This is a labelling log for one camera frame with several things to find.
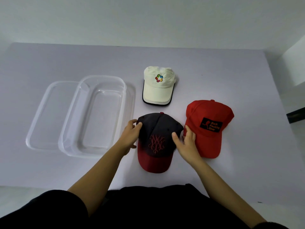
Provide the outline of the person's right forearm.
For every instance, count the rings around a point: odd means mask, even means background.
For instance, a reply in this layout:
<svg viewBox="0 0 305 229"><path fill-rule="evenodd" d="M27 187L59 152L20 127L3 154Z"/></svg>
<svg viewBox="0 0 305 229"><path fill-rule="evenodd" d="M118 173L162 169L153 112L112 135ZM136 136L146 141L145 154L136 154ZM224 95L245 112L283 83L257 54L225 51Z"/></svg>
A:
<svg viewBox="0 0 305 229"><path fill-rule="evenodd" d="M201 158L189 164L198 174L208 196L234 213L248 227L254 228L267 222Z"/></svg>

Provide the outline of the black bar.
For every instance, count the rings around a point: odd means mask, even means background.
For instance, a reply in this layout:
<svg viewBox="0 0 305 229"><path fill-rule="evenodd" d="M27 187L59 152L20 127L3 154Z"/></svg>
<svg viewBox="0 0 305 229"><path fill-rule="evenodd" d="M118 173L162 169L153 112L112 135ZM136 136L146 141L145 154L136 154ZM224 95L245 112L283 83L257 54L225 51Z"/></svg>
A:
<svg viewBox="0 0 305 229"><path fill-rule="evenodd" d="M301 112L301 111L291 112L288 113L286 116L290 124L305 120L305 112Z"/></svg>

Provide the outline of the clear plastic lid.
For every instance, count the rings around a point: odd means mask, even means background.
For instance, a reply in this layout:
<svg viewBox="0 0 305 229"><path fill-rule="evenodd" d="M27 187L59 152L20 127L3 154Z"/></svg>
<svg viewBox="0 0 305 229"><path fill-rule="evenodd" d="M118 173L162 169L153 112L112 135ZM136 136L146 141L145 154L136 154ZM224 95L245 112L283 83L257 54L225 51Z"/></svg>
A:
<svg viewBox="0 0 305 229"><path fill-rule="evenodd" d="M57 81L49 85L26 137L26 144L30 149L46 152L59 150L59 136L78 83ZM126 86L127 97L119 137L128 121L133 119L135 107L136 90L131 84Z"/></svg>

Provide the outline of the white cap with colourful logo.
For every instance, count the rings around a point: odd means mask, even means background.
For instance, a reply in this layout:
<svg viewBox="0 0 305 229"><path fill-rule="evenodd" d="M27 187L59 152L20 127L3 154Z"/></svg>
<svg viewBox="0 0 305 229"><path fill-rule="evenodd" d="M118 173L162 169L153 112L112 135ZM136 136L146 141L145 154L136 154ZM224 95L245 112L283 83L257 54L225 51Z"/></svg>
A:
<svg viewBox="0 0 305 229"><path fill-rule="evenodd" d="M173 96L176 76L171 68L149 66L144 70L143 102L154 106L167 106Z"/></svg>

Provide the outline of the person's black clothing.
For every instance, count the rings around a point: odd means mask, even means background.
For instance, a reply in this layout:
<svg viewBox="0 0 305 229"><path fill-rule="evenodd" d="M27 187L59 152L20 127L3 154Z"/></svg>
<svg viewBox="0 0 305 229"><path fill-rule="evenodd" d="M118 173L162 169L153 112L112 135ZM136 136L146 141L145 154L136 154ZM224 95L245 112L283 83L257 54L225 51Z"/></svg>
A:
<svg viewBox="0 0 305 229"><path fill-rule="evenodd" d="M0 218L0 229L250 229L191 184L108 191L91 216L83 201L51 190Z"/></svg>

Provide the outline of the dark cap with red brim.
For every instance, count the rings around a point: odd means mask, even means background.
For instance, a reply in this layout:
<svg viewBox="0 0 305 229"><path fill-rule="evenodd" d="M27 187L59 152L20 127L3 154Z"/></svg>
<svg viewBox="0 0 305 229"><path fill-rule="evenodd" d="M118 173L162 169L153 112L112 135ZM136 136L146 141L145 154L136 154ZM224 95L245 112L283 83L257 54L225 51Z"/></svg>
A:
<svg viewBox="0 0 305 229"><path fill-rule="evenodd" d="M184 127L171 116L150 113L138 118L142 123L139 132L137 154L140 166L150 173L164 173L171 164L176 145L172 133L180 136Z"/></svg>

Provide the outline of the red cap with black patch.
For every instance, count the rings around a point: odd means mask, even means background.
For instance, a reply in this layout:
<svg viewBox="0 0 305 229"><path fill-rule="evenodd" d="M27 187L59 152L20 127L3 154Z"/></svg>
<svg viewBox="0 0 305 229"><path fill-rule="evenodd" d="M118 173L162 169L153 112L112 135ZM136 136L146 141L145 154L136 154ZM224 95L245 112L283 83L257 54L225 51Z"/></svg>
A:
<svg viewBox="0 0 305 229"><path fill-rule="evenodd" d="M185 125L195 133L195 145L201 157L219 156L222 132L233 118L232 109L215 100L195 100L188 104Z"/></svg>

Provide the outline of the person's left hand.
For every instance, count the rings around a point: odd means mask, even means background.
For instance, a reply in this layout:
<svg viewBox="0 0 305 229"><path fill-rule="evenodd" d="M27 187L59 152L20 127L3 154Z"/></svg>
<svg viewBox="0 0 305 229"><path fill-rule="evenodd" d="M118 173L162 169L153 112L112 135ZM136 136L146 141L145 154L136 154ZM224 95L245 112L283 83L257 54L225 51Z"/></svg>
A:
<svg viewBox="0 0 305 229"><path fill-rule="evenodd" d="M122 152L123 156L127 155L130 151L130 145L134 144L139 138L139 133L142 128L142 123L135 123L134 128L128 128L127 126L124 128L120 138L116 142L116 145L119 147L119 150Z"/></svg>

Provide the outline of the person's left forearm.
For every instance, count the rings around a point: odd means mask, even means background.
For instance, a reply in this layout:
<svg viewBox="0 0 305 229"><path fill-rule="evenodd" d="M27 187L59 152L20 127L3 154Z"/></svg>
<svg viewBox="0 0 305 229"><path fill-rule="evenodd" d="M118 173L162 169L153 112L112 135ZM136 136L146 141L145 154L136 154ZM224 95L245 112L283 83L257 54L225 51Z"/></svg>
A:
<svg viewBox="0 0 305 229"><path fill-rule="evenodd" d="M68 192L82 200L89 216L94 214L102 203L123 157L119 147L115 144L68 189Z"/></svg>

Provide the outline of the clear plastic container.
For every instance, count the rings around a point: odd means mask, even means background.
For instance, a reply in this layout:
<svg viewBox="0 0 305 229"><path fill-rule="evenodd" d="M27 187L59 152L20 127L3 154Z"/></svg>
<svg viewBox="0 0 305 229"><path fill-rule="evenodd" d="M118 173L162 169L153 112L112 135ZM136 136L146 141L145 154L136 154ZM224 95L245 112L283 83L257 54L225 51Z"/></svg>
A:
<svg viewBox="0 0 305 229"><path fill-rule="evenodd" d="M126 97L127 86L120 77L84 77L63 123L59 150L71 157L100 159L119 137Z"/></svg>

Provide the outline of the person's right hand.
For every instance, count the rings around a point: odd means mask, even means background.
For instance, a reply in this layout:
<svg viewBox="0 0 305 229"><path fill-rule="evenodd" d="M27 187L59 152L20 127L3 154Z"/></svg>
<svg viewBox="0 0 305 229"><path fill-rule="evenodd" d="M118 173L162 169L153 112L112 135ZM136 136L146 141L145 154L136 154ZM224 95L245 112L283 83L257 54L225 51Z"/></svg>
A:
<svg viewBox="0 0 305 229"><path fill-rule="evenodd" d="M179 151L179 154L192 168L196 169L202 163L201 156L195 145L196 134L187 125L185 125L185 129L186 135L183 140L183 150Z"/></svg>

